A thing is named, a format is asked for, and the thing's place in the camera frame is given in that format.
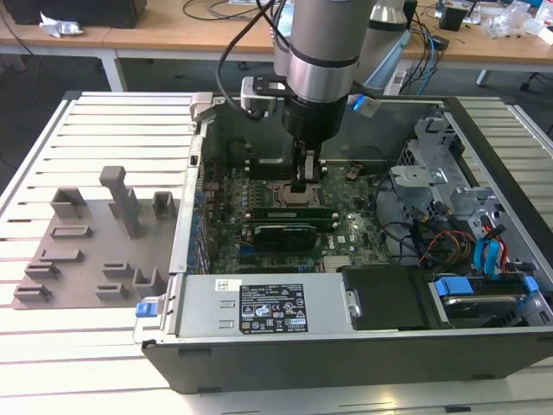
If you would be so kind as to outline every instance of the warning label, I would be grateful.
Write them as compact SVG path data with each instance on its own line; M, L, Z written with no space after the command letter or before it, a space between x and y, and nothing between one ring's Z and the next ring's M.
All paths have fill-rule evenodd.
M307 332L303 285L241 285L239 327L245 335Z

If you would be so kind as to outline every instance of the motherboard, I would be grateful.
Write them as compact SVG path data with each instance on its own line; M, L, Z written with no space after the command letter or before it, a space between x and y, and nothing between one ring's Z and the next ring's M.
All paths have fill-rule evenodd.
M330 163L322 181L293 193L289 180L230 170L208 189L212 274L335 272L390 263L371 215L373 177Z

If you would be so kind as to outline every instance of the aluminum extrusion table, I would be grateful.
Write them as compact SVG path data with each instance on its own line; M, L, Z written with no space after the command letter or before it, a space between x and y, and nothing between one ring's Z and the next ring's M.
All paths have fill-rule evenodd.
M76 408L95 414L201 415L444 413L451 406L489 414L553 411L553 360L506 380L184 396L168 388L134 344L134 309L11 309L13 291L53 215L48 203L57 187L79 186L86 199L107 198L98 174L106 163L115 163L126 168L137 197L151 197L158 189L180 197L194 131L190 97L83 93L65 99L0 198L2 414L64 414ZM553 152L543 133L516 106L497 99L462 103L550 220Z

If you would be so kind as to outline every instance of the blue tab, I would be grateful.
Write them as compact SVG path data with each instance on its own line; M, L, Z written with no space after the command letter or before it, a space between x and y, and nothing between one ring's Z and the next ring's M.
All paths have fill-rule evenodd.
M534 277L525 277L524 283L526 284L526 287L528 288L529 292L539 291L539 286L537 285L537 282L534 279Z
M442 277L440 281L442 281L450 296L470 296L474 294L473 287L467 277Z
M135 316L138 318L156 317L157 303L138 303L135 309Z
M440 279L436 281L434 285L435 285L436 291L438 291L438 296L443 297L448 294L448 289Z

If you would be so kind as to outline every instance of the metal bracket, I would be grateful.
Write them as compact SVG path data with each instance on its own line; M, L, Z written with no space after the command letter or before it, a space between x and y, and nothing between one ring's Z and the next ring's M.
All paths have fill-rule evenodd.
M213 93L195 93L190 99L190 116L195 122L215 113Z

